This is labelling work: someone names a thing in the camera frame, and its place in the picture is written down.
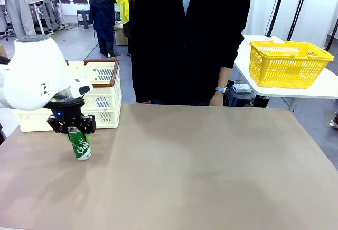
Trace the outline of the person's left hand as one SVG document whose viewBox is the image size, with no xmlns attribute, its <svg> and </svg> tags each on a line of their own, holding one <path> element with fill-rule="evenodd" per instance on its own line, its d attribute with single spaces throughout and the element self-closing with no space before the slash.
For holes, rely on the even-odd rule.
<svg viewBox="0 0 338 230">
<path fill-rule="evenodd" d="M 209 106 L 223 106 L 224 93 L 216 91 L 210 100 Z"/>
</svg>

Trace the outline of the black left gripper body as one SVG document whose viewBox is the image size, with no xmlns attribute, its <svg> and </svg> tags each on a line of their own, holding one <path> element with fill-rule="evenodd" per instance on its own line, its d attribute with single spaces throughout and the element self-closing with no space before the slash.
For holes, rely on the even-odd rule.
<svg viewBox="0 0 338 230">
<path fill-rule="evenodd" d="M 63 102 L 48 102 L 43 108 L 50 109 L 53 115 L 67 122 L 68 127 L 80 127 L 80 119 L 83 116 L 81 107 L 85 104 L 84 99 L 74 99 Z"/>
</svg>

